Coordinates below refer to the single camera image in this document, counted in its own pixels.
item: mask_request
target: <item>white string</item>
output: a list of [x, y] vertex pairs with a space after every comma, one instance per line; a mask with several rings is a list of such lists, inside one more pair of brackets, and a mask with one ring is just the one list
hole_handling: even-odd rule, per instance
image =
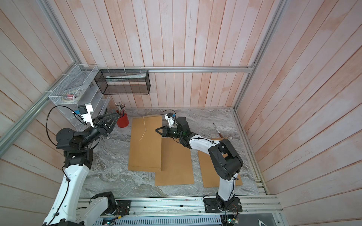
[[143, 116], [143, 124], [144, 124], [144, 133], [143, 133], [143, 135], [142, 135], [142, 137], [141, 137], [141, 139], [139, 141], [142, 140], [144, 134], [146, 133], [146, 123], [144, 122], [144, 116]]

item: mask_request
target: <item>wooden wall panel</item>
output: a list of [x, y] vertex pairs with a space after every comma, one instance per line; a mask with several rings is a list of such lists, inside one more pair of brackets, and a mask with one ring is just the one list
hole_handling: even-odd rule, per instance
[[[0, 136], [72, 63], [37, 1], [1, 1]], [[39, 113], [0, 159], [2, 223], [16, 219], [19, 224], [41, 225], [58, 193], [64, 156], [46, 135], [51, 107]], [[48, 120], [50, 138], [55, 141], [55, 134], [65, 127], [73, 128], [54, 109]]]
[[[248, 66], [279, 0], [50, 0], [82, 63]], [[243, 73], [156, 73], [149, 95], [113, 95], [130, 107], [231, 107]]]
[[291, 1], [238, 114], [290, 225], [358, 225], [361, 0]]

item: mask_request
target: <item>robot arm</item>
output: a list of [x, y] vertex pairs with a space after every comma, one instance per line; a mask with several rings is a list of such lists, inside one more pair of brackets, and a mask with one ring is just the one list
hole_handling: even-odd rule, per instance
[[88, 148], [101, 135], [108, 136], [112, 132], [119, 114], [114, 112], [100, 115], [83, 132], [72, 129], [61, 129], [56, 135], [57, 148], [64, 150], [64, 177], [53, 206], [43, 222], [48, 225], [93, 225], [103, 212], [113, 214], [116, 210], [116, 201], [111, 192], [96, 195], [91, 206], [86, 208], [85, 214], [76, 217], [76, 207], [84, 180], [93, 162], [93, 148]]
[[218, 206], [220, 210], [225, 211], [235, 198], [235, 180], [237, 180], [240, 168], [243, 166], [241, 157], [228, 139], [211, 140], [191, 132], [185, 117], [178, 117], [174, 121], [176, 128], [166, 125], [156, 129], [156, 132], [163, 137], [178, 138], [185, 147], [200, 150], [210, 155], [215, 171], [220, 176], [220, 186], [216, 194]]

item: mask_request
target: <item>brown cardboard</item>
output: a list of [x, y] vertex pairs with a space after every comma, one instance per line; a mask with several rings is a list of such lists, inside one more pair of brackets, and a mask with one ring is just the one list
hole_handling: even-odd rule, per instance
[[[223, 138], [213, 138], [212, 140], [222, 140], [222, 139]], [[215, 171], [210, 155], [202, 151], [198, 151], [198, 155], [199, 155], [199, 162], [201, 168], [202, 183], [204, 188], [218, 187], [220, 185], [220, 176]], [[238, 175], [238, 178], [239, 180], [236, 180], [235, 185], [236, 186], [243, 185], [240, 175]]]
[[155, 129], [161, 126], [162, 116], [160, 115], [132, 118], [128, 170], [146, 172], [161, 171], [162, 136], [155, 132]]
[[172, 138], [163, 137], [161, 156], [161, 172], [156, 172], [156, 186], [194, 183], [190, 149]]

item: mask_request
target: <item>gray marble surface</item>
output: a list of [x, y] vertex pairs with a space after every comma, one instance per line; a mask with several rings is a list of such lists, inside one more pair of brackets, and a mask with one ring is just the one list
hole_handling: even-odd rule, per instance
[[[218, 188], [204, 188], [197, 150], [191, 150], [194, 184], [155, 186], [154, 172], [128, 170], [132, 117], [160, 114], [163, 109], [128, 109], [130, 124], [126, 128], [115, 127], [108, 137], [102, 137], [94, 149], [92, 168], [81, 191], [81, 198], [90, 198], [97, 193], [112, 191], [115, 197], [150, 196], [203, 196], [215, 195]], [[245, 145], [240, 139], [233, 118], [233, 110], [223, 109], [176, 109], [177, 117], [185, 116], [191, 131], [207, 138], [219, 137], [220, 133], [231, 140], [244, 165], [240, 176], [242, 186], [235, 187], [237, 195], [258, 195], [257, 185], [248, 162]]]

